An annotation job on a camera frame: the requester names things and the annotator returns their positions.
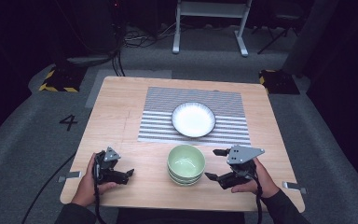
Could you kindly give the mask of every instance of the metal bracket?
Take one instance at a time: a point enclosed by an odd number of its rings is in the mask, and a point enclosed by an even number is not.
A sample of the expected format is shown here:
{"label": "metal bracket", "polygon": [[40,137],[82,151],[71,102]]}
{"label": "metal bracket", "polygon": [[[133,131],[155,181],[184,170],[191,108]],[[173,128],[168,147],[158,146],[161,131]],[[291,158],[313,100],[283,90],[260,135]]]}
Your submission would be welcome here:
{"label": "metal bracket", "polygon": [[265,152],[262,148],[234,146],[228,153],[227,164],[244,164]]}
{"label": "metal bracket", "polygon": [[286,188],[286,189],[293,189],[293,190],[299,190],[302,194],[308,194],[308,191],[306,188],[301,188],[298,184],[296,183],[290,183],[290,182],[286,182],[283,181],[282,182],[282,187]]}
{"label": "metal bracket", "polygon": [[80,178],[80,177],[81,177],[81,171],[74,171],[74,172],[68,173],[67,175],[60,175],[57,178],[57,182],[61,183],[61,182],[65,181],[66,179],[69,179],[69,178]]}
{"label": "metal bracket", "polygon": [[111,147],[108,147],[105,153],[104,161],[115,161],[120,159],[120,155],[116,153]]}

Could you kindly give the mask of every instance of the number 4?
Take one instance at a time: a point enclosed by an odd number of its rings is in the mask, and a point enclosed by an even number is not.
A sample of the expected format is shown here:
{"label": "number 4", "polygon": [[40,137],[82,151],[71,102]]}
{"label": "number 4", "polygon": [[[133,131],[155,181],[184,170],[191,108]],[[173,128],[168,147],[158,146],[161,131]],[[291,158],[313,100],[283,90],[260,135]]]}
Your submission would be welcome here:
{"label": "number 4", "polygon": [[75,116],[74,115],[70,115],[68,117],[66,117],[65,119],[60,120],[60,123],[63,124],[68,124],[68,128],[66,129],[67,132],[69,132],[71,130],[72,124],[77,124],[77,121],[74,121]]}

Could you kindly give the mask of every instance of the light green ceramic bowl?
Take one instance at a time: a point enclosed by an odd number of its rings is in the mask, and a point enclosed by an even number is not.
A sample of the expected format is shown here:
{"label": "light green ceramic bowl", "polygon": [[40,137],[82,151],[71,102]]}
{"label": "light green ceramic bowl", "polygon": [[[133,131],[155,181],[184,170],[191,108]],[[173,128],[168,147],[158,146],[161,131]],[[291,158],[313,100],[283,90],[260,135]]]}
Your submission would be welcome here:
{"label": "light green ceramic bowl", "polygon": [[180,180],[193,180],[202,175],[205,157],[196,147],[180,145],[174,147],[168,155],[168,169]]}
{"label": "light green ceramic bowl", "polygon": [[168,169],[168,174],[170,175],[170,178],[173,180],[173,182],[175,182],[176,184],[179,184],[179,185],[183,185],[183,186],[189,186],[189,185],[193,185],[195,184],[201,177],[201,175],[198,175],[196,176],[195,178],[193,179],[189,179],[189,180],[183,180],[183,179],[180,179],[176,176],[174,176],[171,172],[170,169]]}

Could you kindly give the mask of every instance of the bowl rim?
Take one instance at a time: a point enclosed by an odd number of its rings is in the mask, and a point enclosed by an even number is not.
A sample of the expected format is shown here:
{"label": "bowl rim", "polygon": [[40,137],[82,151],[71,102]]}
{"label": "bowl rim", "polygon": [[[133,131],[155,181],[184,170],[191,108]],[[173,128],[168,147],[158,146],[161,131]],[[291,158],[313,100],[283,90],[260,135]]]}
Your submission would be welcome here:
{"label": "bowl rim", "polygon": [[[196,175],[192,175],[192,176],[182,176],[182,175],[179,175],[177,174],[173,169],[172,167],[170,166],[170,155],[171,153],[178,147],[190,147],[190,148],[193,148],[193,149],[196,149],[201,155],[202,155],[202,158],[203,158],[203,165],[202,165],[202,169],[196,174]],[[172,173],[174,175],[179,175],[181,176],[182,178],[187,178],[187,179],[194,179],[195,177],[199,176],[199,175],[202,175],[202,173],[204,172],[205,170],[205,166],[206,166],[206,159],[205,159],[205,155],[202,153],[202,151],[197,148],[197,147],[194,147],[194,146],[191,146],[189,144],[182,144],[182,145],[178,145],[176,147],[173,147],[170,151],[170,153],[168,154],[168,158],[167,158],[167,164],[168,164],[168,168],[170,169],[170,171],[172,171]]]}

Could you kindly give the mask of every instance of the table leg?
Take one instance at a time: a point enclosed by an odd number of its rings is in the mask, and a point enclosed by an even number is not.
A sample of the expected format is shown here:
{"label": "table leg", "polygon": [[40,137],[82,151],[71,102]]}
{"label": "table leg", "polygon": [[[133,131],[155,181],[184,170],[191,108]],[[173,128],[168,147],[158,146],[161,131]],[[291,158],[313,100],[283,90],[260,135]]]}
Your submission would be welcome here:
{"label": "table leg", "polygon": [[250,11],[250,8],[251,8],[251,4],[252,4],[252,0],[247,0],[246,6],[245,6],[245,8],[243,10],[240,30],[239,31],[234,31],[235,37],[237,39],[238,46],[240,47],[241,55],[243,57],[247,57],[249,55],[248,50],[246,49],[245,44],[243,42],[242,34],[243,34],[243,29],[245,28],[246,20],[248,19],[248,16],[249,16],[249,11]]}
{"label": "table leg", "polygon": [[176,7],[176,30],[175,36],[173,38],[173,48],[172,53],[179,53],[179,44],[180,44],[180,13],[181,13],[181,0],[178,0]]}

